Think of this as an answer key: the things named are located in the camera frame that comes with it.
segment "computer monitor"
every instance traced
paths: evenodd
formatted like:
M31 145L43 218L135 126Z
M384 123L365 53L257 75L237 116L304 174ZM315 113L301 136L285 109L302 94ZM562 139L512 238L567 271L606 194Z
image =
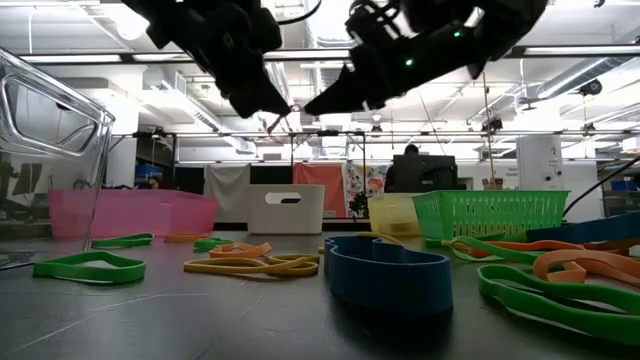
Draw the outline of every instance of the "computer monitor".
M395 192L425 193L458 189L454 156L396 155L393 157Z

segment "desk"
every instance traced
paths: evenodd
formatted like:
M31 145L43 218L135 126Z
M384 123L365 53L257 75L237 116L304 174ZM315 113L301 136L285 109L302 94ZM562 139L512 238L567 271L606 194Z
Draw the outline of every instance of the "desk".
M315 253L326 236L216 236ZM421 241L408 241L417 248ZM378 336L311 278L185 273L191 244L115 251L147 262L138 284L89 286L0 272L0 359L614 359L637 350L516 317L477 289L478 265L452 259L454 313L440 337Z

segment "clear plastic container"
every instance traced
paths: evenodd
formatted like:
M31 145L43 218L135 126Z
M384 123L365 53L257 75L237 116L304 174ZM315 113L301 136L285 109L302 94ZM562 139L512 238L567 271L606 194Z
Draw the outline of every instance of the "clear plastic container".
M420 235L412 196L421 194L383 194L367 201L371 231L395 236Z
M0 268L85 251L115 119L2 49L0 79ZM49 194L68 190L82 201L54 240Z

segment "person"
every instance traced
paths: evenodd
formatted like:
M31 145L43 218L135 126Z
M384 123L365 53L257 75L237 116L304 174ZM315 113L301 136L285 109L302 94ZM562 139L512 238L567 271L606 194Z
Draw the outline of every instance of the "person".
M409 144L407 145L406 148L404 148L404 154L415 154L418 155L420 153L420 151L418 150L418 147L413 145L413 144ZM394 187L396 185L396 179L395 179L395 175L393 174L393 165L389 166L389 169L387 170L387 177L386 180L384 182L384 192L385 193L392 193L394 192Z

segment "ceiling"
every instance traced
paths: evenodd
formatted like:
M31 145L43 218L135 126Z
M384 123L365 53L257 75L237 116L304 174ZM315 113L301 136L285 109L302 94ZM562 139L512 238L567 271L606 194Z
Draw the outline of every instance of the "ceiling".
M263 5L283 19L305 12L306 0L263 0ZM525 45L557 44L614 44L628 43L630 37L640 35L640 0L608 0L602 8L593 8L590 0L551 1L546 13L535 28L520 42ZM345 0L324 0L320 11L308 23L298 23L281 28L284 48L298 49L318 46L318 39L337 43L348 42L343 30L347 18ZM2 1L0 2L0 47L16 54L56 53L120 53L158 51L146 35L133 40L126 29L114 21L114 12L122 11L117 1ZM401 28L407 30L406 24ZM173 44L163 51L178 51ZM594 121L597 129L628 129L640 125L640 112L630 111L619 115L640 102L640 61L627 59L622 66L598 76L603 92L583 98L577 94L563 93L551 100L535 102L532 111L523 111L526 105L518 105L517 98L531 97L535 86L562 75L584 59L503 59L490 63L485 83L480 77L472 81L465 69L459 69L435 79L402 98L393 99L388 106L376 112L354 113L340 125L342 130L369 130L377 122L384 131L466 131L480 130L486 120L485 107L492 105L491 113L500 116L505 129L570 129L579 130L585 120ZM326 84L318 81L319 74L335 78L341 64L326 62L294 63L278 65L286 80L292 102L305 104ZM52 66L43 68L59 78L105 78L113 82L139 106L139 124L158 125L167 130L183 132L210 131L185 111L180 102L168 101L162 92L153 90L160 80L175 86L175 74L180 74L187 84L188 94L197 99L206 111L218 118L228 131L264 131L264 122L258 117L240 119L229 103L222 99L213 79L196 65L150 66ZM267 125L273 117L263 116ZM335 121L301 115L291 119L289 127L279 130L315 130ZM616 146L624 136L607 136L588 141L585 147L609 148ZM477 148L485 140L479 137L379 137L369 143L443 142L449 149L453 144L470 144ZM496 137L497 147L512 148L514 137ZM563 142L581 142L581 136L563 138ZM201 139L183 142L183 146L228 146L220 139ZM308 139L305 144L320 146L319 140ZM281 146L280 141L259 141L259 146ZM425 149L437 153L439 146Z

